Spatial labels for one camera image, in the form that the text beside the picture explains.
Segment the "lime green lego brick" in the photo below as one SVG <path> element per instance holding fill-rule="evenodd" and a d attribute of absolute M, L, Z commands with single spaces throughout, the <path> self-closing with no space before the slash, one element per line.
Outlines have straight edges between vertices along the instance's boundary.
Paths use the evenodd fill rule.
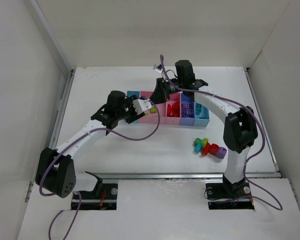
<path fill-rule="evenodd" d="M 152 106 L 151 109 L 150 109 L 150 113 L 151 114 L 157 113 L 157 109 L 154 106 Z"/>

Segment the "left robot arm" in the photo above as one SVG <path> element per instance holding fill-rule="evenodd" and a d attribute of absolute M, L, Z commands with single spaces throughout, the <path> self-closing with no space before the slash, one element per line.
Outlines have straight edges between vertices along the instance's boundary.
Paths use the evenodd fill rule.
<path fill-rule="evenodd" d="M 152 104 L 136 95 L 127 97 L 113 90 L 90 120 L 73 137 L 56 148 L 45 148 L 39 158 L 35 182 L 46 196 L 65 198 L 72 192 L 96 192 L 101 179 L 87 171 L 80 172 L 78 164 L 84 154 L 99 140 L 113 132 L 119 121 L 132 123 L 145 116 Z"/>

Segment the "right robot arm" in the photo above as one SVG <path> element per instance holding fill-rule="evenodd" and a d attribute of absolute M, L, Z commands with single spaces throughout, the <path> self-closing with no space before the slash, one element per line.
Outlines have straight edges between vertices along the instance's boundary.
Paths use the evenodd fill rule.
<path fill-rule="evenodd" d="M 155 104 L 162 104 L 170 100 L 171 94 L 182 92 L 222 121 L 223 141 L 228 151 L 222 185 L 226 192 L 234 193 L 245 183 L 244 167 L 250 148 L 258 137 L 253 110 L 249 106 L 215 94 L 207 82 L 196 78 L 189 60 L 177 61 L 175 68 L 176 76 L 169 78 L 163 63 L 154 65 L 153 69 L 161 77 L 156 80 L 150 100 Z"/>

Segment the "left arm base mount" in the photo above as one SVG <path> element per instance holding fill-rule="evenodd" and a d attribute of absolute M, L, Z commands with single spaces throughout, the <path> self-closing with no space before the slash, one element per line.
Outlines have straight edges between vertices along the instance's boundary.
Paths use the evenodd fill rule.
<path fill-rule="evenodd" d="M 97 176 L 91 172 L 85 172 L 90 178 L 96 180 L 96 185 L 92 191 L 81 190 L 80 197 L 73 193 L 71 199 L 71 210 L 83 211 L 112 211 L 117 209 L 117 197 L 118 197 L 118 181 L 113 179 L 103 180 L 100 176 Z"/>

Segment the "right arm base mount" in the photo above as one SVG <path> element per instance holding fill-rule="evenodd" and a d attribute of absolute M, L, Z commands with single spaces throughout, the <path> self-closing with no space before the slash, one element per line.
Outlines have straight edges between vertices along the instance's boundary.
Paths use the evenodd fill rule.
<path fill-rule="evenodd" d="M 251 189 L 248 183 L 234 192 L 227 192 L 221 182 L 205 184 L 204 196 L 208 200 L 209 210 L 254 210 Z"/>

